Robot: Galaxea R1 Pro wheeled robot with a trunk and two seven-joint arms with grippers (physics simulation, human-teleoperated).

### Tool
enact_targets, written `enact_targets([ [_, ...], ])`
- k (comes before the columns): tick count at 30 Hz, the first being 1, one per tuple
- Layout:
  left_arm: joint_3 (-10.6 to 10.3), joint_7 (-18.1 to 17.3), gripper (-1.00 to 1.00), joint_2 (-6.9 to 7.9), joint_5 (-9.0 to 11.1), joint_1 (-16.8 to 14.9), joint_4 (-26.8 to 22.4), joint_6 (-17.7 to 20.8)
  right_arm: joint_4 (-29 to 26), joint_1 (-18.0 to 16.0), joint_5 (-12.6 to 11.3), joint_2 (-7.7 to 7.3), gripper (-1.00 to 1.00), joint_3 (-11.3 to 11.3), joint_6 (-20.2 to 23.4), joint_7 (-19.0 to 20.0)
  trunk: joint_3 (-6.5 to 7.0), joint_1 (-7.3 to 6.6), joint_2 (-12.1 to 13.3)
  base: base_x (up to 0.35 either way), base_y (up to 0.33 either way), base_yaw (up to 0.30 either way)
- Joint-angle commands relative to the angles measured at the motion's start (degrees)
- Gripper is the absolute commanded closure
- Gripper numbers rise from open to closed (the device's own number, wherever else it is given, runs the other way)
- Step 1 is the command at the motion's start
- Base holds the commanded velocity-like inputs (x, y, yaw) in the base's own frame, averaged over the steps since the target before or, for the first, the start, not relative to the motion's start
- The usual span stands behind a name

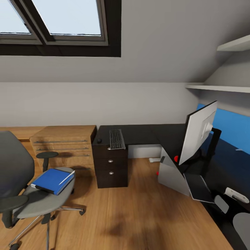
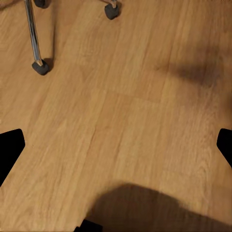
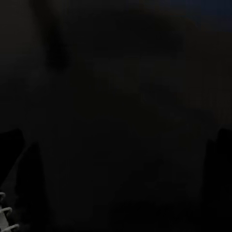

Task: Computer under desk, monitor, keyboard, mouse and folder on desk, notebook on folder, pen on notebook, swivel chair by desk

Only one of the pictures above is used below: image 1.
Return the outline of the notebook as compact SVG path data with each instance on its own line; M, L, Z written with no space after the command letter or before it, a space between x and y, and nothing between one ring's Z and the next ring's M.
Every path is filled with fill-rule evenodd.
M193 200L215 204L215 200L211 197L210 191L201 175L183 174Z

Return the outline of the keyboard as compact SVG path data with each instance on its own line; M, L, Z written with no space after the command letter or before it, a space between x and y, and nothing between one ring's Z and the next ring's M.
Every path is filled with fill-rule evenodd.
M110 149L126 149L121 129L110 130Z

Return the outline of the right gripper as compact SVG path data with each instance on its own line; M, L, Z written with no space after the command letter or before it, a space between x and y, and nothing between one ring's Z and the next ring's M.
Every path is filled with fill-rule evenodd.
M215 199L215 197L219 194L219 195L223 195L221 192L217 191L217 190L210 190L210 194L211 194L211 197L213 199Z

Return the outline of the swivel chair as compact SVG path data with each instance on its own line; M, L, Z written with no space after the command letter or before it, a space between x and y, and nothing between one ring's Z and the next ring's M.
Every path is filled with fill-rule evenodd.
M49 158L57 157L58 152L49 151L37 153L37 158L44 158L43 173L41 173L32 183L48 171ZM70 167L54 168L67 173L74 170ZM56 211L80 211L80 215L85 213L83 208L62 207L70 194L74 193L74 177L67 186L58 194L54 195L36 189L28 183L33 179L35 173L34 159L22 145L19 139L10 131L0 132L0 214L2 222L8 229L13 228L20 219L37 217L20 234L18 234L9 244L10 250L17 250L18 240L30 227L32 227L43 216L41 224L47 223L46 250L49 250L50 220L55 219ZM20 192L25 189L22 195Z

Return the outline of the folder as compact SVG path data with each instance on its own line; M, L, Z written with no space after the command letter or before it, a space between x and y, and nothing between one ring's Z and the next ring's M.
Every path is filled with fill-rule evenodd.
M31 186L48 193L58 195L74 177L74 174L69 175L70 173L51 168L34 183L32 183ZM66 179L66 177L68 178ZM65 181L61 183L63 180Z

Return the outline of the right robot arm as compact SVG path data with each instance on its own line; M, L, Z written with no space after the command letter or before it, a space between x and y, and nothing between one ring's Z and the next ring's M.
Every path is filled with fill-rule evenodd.
M250 212L241 206L238 200L249 203L249 200L242 194L226 188L222 194L217 190L210 190L211 197L215 200L215 204L221 209L228 221L235 228L247 250L250 250Z

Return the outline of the monitor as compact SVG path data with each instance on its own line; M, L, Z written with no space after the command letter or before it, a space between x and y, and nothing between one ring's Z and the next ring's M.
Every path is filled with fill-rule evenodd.
M184 162L193 162L200 158L210 162L212 156L215 155L215 149L222 133L221 130L213 128L212 125L217 111L217 104L218 101L214 101L187 115L179 155L174 158L178 165L181 165ZM214 134L207 151L207 156L204 157L202 156L200 146L207 139L210 131L213 131ZM200 151L200 156L196 159L188 160L197 152L198 149Z

